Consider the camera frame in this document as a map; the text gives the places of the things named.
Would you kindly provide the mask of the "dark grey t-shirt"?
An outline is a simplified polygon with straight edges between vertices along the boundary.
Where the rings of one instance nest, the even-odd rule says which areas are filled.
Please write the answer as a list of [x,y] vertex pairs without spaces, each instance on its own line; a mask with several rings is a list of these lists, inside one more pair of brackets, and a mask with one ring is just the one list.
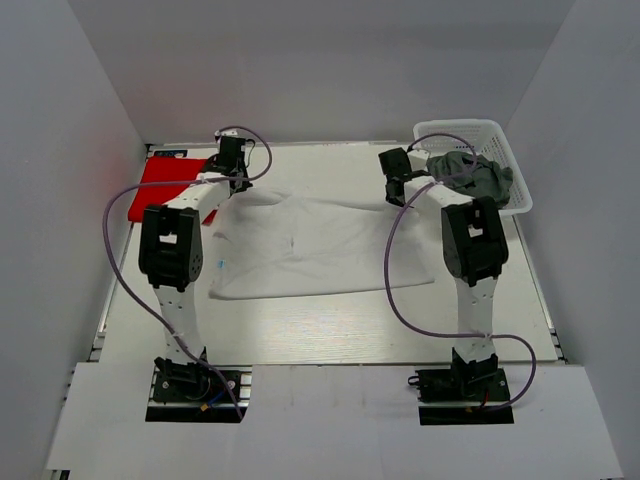
[[450,151],[427,160],[427,171],[451,190],[475,198],[491,197],[499,208],[510,199],[514,174],[510,167],[501,167],[483,155]]

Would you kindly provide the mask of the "white t-shirt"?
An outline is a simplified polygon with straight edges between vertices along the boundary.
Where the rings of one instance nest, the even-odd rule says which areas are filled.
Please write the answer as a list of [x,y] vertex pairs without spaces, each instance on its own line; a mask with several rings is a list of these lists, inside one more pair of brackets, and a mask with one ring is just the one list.
[[435,280],[419,217],[254,187],[218,210],[209,296],[248,300],[421,286]]

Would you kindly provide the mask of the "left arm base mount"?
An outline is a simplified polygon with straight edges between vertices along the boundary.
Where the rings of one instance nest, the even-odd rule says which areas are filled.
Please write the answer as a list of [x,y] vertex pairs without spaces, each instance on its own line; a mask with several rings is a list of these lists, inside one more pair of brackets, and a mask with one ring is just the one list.
[[220,375],[197,364],[154,361],[145,421],[148,423],[238,424],[252,387],[249,367],[223,368]]

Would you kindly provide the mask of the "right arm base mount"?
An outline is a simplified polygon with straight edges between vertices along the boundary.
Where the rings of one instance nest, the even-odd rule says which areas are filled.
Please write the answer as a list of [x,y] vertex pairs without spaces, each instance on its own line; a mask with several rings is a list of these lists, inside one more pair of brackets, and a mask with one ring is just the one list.
[[482,379],[464,390],[451,368],[416,370],[407,384],[417,393],[421,426],[511,425],[513,408],[497,407],[511,400],[502,368],[489,379]]

